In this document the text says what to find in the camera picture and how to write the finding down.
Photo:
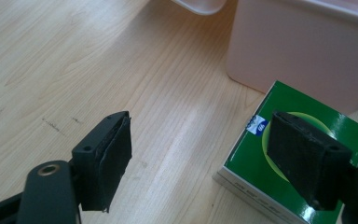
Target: wood grain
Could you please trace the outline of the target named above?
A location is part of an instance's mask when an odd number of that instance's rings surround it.
[[[129,110],[133,157],[111,212],[84,223],[270,223],[212,180],[264,96],[225,71],[235,6],[0,0],[0,201]]]

